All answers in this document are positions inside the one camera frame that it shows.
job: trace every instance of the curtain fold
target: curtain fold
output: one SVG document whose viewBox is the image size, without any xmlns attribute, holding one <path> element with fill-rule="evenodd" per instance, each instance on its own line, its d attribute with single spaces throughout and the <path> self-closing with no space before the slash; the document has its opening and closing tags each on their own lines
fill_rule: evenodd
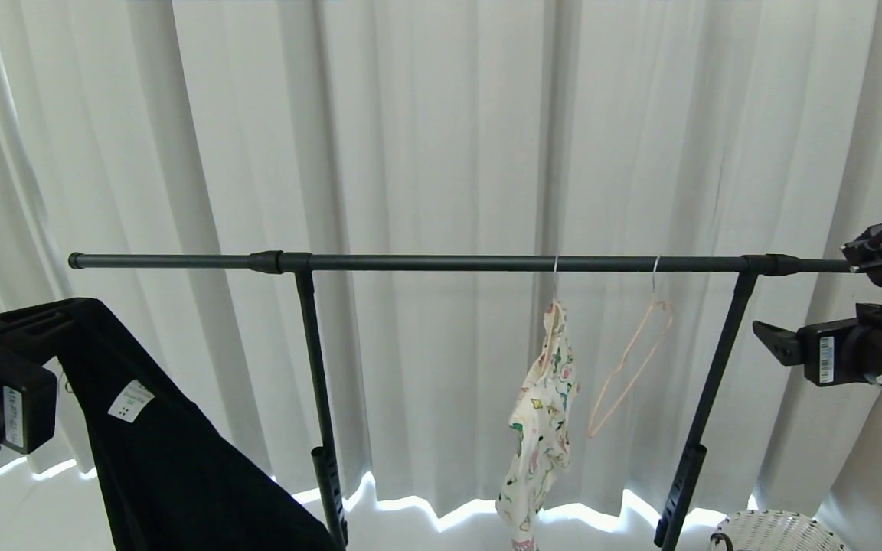
<svg viewBox="0 0 882 551">
<path fill-rule="evenodd" d="M 0 311 L 104 300 L 291 492 L 315 486 L 319 443 L 292 276 L 73 272 L 70 251 L 838 258 L 879 222 L 876 0 L 0 0 Z M 631 488 L 661 509 L 733 282 L 658 276 L 675 325 L 588 442 L 650 275 L 316 273 L 346 493 L 372 471 L 380 499 L 420 496 L 438 516 L 494 499 L 556 289 L 581 391 L 548 506 L 617 515 Z M 817 390 L 748 324 L 848 316 L 864 296 L 882 302 L 847 275 L 757 283 L 696 506 L 756 491 L 815 512 L 873 391 Z M 63 397 L 60 428 L 35 470 L 88 470 Z"/>
</svg>

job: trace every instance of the floral pattern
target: floral pattern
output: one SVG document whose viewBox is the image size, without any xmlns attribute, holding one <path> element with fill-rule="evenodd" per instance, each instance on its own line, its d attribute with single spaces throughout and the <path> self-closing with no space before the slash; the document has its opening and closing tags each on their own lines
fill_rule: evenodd
<svg viewBox="0 0 882 551">
<path fill-rule="evenodd" d="M 514 527 L 514 551 L 539 551 L 530 519 L 543 507 L 557 473 L 570 467 L 568 408 L 577 384 L 567 316 L 559 302 L 550 304 L 543 327 L 543 350 L 526 373 L 508 422 L 518 433 L 518 447 L 496 502 L 499 515 Z"/>
</svg>

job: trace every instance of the white wicker basket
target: white wicker basket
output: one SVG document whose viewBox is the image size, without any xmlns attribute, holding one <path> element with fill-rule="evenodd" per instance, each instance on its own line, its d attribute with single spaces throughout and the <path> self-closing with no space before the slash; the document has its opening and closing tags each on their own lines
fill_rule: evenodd
<svg viewBox="0 0 882 551">
<path fill-rule="evenodd" d="M 717 525 L 734 551 L 850 551 L 818 520 L 787 510 L 742 510 Z M 724 540 L 711 540 L 710 551 L 726 551 Z"/>
</svg>

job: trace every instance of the vertical pole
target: vertical pole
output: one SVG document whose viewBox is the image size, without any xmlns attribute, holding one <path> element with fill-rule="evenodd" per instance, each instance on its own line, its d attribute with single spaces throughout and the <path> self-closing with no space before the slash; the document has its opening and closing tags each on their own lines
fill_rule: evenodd
<svg viewBox="0 0 882 551">
<path fill-rule="evenodd" d="M 309 350 L 312 389 L 315 391 L 315 408 L 318 409 L 318 430 L 322 435 L 322 446 L 312 450 L 312 463 L 315 465 L 315 477 L 318 478 L 318 491 L 322 496 L 322 509 L 325 510 L 325 524 L 335 544 L 345 550 L 349 541 L 348 531 L 342 509 L 342 486 L 339 484 L 339 470 L 335 459 L 332 408 L 328 401 L 328 384 L 325 382 L 325 362 L 322 360 L 319 314 L 315 309 L 315 282 L 312 280 L 312 272 L 308 269 L 295 272 L 295 282 L 302 304 L 305 345 Z"/>
<path fill-rule="evenodd" d="M 737 334 L 744 320 L 746 305 L 753 293 L 753 287 L 757 282 L 756 272 L 740 272 L 734 285 L 734 296 L 727 310 L 727 318 L 724 320 L 724 328 L 720 331 L 720 341 L 714 352 L 714 359 L 710 362 L 710 373 L 707 374 L 707 382 L 704 384 L 703 393 L 700 395 L 700 403 L 696 405 L 696 414 L 693 415 L 693 425 L 690 426 L 689 436 L 686 436 L 686 446 L 683 447 L 682 456 L 679 459 L 679 467 L 673 478 L 669 495 L 665 498 L 665 509 L 662 518 L 655 527 L 655 546 L 661 547 L 662 551 L 673 551 L 679 541 L 686 513 L 689 512 L 690 501 L 693 492 L 696 491 L 696 483 L 700 478 L 700 470 L 703 468 L 703 460 L 707 456 L 707 448 L 701 444 L 703 432 L 710 421 L 710 414 L 714 408 L 714 400 L 717 391 L 720 390 L 720 382 L 724 379 L 727 369 L 727 361 L 730 360 L 730 352 L 737 341 Z"/>
</svg>

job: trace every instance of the black cloth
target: black cloth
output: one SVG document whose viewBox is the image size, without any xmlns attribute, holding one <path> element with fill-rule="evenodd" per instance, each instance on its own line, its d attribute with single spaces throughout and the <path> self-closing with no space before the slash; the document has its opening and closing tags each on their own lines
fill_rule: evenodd
<svg viewBox="0 0 882 551">
<path fill-rule="evenodd" d="M 69 313 L 80 335 L 58 358 L 87 418 L 116 548 L 336 549 L 325 526 L 218 435 L 103 303 Z M 154 398 L 134 422 L 109 415 L 133 380 Z"/>
</svg>

